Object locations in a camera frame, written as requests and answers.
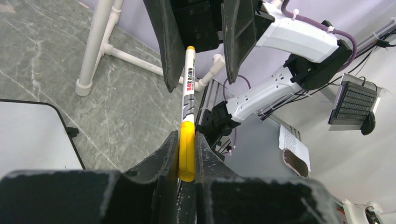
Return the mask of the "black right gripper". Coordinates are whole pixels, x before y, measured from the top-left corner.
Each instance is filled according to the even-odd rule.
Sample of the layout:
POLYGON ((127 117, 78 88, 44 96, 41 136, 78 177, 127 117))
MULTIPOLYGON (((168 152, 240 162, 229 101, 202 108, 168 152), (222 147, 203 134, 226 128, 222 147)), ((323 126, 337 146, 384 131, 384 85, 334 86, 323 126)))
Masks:
POLYGON ((198 53, 224 46, 228 82, 274 23, 261 0, 144 0, 159 45, 164 83, 172 93, 179 84, 185 47, 198 53))

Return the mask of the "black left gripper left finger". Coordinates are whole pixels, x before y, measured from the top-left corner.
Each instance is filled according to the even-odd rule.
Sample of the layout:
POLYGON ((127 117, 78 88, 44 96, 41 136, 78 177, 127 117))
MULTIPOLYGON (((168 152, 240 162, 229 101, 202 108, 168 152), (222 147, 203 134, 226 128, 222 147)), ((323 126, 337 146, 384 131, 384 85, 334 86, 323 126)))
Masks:
POLYGON ((17 170, 0 181, 3 224, 174 224, 177 131, 131 169, 17 170))

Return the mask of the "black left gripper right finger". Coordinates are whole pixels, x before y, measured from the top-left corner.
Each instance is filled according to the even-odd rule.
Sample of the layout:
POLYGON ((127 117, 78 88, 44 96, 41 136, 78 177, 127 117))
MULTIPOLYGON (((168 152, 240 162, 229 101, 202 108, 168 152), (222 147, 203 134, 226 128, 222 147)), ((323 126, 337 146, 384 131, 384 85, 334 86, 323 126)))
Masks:
POLYGON ((338 224, 333 196, 312 179, 250 178, 232 171, 195 136, 197 223, 338 224))

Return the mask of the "white yellow marker pen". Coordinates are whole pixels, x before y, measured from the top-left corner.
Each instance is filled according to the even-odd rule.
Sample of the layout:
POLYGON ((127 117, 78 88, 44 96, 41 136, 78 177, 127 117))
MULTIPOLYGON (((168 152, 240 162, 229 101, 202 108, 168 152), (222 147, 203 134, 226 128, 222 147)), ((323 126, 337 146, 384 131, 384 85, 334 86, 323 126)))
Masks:
POLYGON ((195 48, 188 46, 185 53, 183 74, 182 123, 194 122, 195 58, 195 48))

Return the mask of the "black framed whiteboard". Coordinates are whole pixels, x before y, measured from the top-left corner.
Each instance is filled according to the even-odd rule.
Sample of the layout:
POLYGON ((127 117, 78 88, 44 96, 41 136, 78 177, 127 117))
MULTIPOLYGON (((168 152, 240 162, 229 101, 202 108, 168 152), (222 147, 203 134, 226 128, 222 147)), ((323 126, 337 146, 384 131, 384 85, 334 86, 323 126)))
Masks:
POLYGON ((1 99, 0 176, 19 170, 83 170, 73 142, 79 129, 44 102, 1 99))

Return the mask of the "yellow marker cap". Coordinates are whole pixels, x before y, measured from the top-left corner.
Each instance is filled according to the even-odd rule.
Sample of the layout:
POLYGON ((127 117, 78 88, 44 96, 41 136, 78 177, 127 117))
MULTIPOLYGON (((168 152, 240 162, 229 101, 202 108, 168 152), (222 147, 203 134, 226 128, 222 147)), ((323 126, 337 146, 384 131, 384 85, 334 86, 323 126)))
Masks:
POLYGON ((178 178, 185 182, 195 179, 195 126, 189 121, 180 128, 178 178))

